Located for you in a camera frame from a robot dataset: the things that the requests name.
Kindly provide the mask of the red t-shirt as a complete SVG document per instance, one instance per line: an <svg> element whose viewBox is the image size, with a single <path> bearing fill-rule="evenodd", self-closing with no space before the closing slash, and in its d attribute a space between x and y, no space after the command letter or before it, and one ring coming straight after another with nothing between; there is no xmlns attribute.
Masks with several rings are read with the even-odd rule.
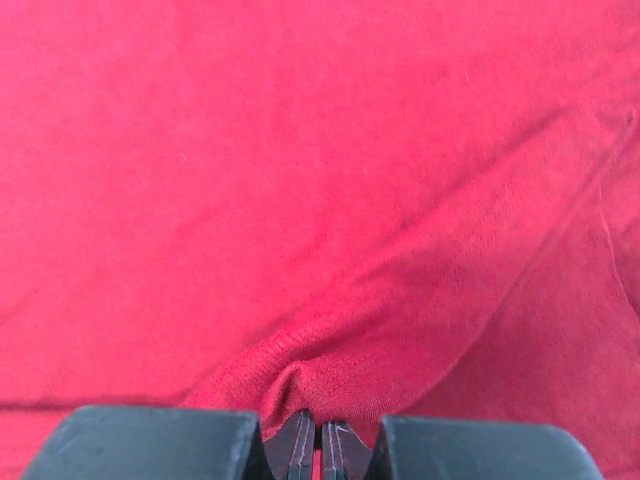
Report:
<svg viewBox="0 0 640 480"><path fill-rule="evenodd" d="M3 2L2 477L89 404L637 478L638 3Z"/></svg>

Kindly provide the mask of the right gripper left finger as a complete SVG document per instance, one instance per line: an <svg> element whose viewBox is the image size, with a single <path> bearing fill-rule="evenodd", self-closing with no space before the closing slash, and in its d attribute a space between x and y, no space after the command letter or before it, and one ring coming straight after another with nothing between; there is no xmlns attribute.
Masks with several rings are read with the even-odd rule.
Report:
<svg viewBox="0 0 640 480"><path fill-rule="evenodd" d="M87 406L67 416L25 479L308 479L315 424L293 414L268 441L249 411Z"/></svg>

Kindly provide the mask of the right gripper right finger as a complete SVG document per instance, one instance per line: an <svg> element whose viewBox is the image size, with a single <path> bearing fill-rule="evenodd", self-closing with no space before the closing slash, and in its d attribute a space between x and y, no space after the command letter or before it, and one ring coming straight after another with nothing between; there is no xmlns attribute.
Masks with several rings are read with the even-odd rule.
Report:
<svg viewBox="0 0 640 480"><path fill-rule="evenodd" d="M601 479L586 448L549 425L384 416L367 447L345 421L322 427L323 479Z"/></svg>

